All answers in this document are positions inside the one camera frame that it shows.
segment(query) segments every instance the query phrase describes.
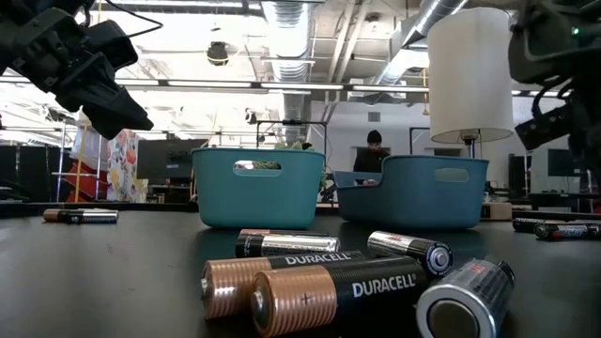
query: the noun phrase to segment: man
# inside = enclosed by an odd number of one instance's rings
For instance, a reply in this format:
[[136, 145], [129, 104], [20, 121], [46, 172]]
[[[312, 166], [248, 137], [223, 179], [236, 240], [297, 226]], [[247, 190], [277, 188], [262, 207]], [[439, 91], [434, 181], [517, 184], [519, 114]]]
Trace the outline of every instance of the man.
[[367, 134], [367, 151], [358, 153], [353, 171], [364, 173], [381, 173], [382, 161], [390, 154], [382, 150], [382, 135], [378, 131]]

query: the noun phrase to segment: white lampshade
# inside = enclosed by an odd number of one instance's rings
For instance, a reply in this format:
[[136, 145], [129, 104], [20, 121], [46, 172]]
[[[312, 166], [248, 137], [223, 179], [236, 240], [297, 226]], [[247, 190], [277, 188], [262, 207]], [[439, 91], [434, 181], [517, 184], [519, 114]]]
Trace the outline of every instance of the white lampshade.
[[509, 17], [494, 8], [463, 10], [430, 29], [432, 141], [463, 143], [462, 131], [477, 131], [477, 142], [512, 135], [509, 38]]

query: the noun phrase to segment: teal basket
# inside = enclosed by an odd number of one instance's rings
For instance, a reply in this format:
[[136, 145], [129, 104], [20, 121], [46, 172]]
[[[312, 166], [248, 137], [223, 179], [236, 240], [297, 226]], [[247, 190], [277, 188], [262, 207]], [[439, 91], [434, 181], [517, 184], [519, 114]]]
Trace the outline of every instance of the teal basket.
[[[212, 227], [302, 229], [313, 222], [325, 157], [292, 149], [192, 151], [200, 219]], [[234, 168], [274, 161], [281, 169]]]
[[[334, 172], [340, 215], [357, 223], [410, 229], [467, 229], [478, 224], [488, 161], [391, 156], [382, 174]], [[358, 186], [357, 179], [374, 179]]]

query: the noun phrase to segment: table surface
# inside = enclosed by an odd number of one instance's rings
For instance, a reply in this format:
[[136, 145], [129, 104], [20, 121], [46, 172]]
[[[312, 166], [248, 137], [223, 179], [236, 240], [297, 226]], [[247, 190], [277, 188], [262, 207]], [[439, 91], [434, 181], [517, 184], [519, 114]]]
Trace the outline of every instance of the table surface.
[[[317, 216], [313, 228], [339, 237], [343, 250], [362, 251], [373, 231], [336, 216]], [[2, 220], [0, 337], [255, 337], [248, 316], [203, 318], [203, 265], [233, 257], [236, 236], [205, 227], [193, 213], [123, 211], [117, 225]], [[502, 336], [601, 336], [601, 243], [539, 241], [509, 223], [418, 236], [449, 244], [456, 267], [485, 254], [511, 265], [517, 283]], [[419, 337], [411, 316], [393, 315], [399, 337]], [[324, 328], [297, 336], [353, 333]]]

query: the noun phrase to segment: duracell battery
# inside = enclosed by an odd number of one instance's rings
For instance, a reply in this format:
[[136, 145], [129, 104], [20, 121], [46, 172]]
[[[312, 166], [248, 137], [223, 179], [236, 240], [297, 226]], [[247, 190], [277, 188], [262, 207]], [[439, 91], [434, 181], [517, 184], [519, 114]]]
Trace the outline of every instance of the duracell battery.
[[491, 255], [472, 260], [428, 288], [417, 303], [423, 338], [492, 338], [516, 286], [504, 261]]
[[339, 248], [340, 241], [338, 238], [242, 234], [238, 236], [236, 241], [236, 257], [336, 253]]
[[352, 251], [207, 261], [201, 280], [205, 318], [235, 315], [248, 310], [253, 277], [258, 271], [364, 259], [361, 252]]
[[119, 211], [105, 209], [46, 209], [42, 217], [48, 223], [116, 223], [119, 219]]
[[565, 223], [565, 224], [537, 224], [534, 234], [540, 239], [557, 240], [568, 238], [601, 238], [598, 224]]
[[415, 258], [431, 278], [445, 276], [453, 266], [453, 253], [449, 246], [430, 239], [376, 231], [367, 239], [367, 247], [378, 256], [407, 255]]
[[538, 220], [538, 219], [527, 219], [527, 218], [516, 218], [513, 220], [514, 230], [523, 233], [534, 233], [534, 227], [537, 224], [563, 224], [564, 221], [555, 220]]
[[258, 272], [251, 309], [263, 337], [345, 323], [359, 314], [415, 304], [428, 286], [410, 257]]
[[308, 230], [277, 230], [277, 229], [242, 229], [241, 235], [280, 235], [280, 236], [307, 236], [307, 237], [329, 237], [327, 233]]

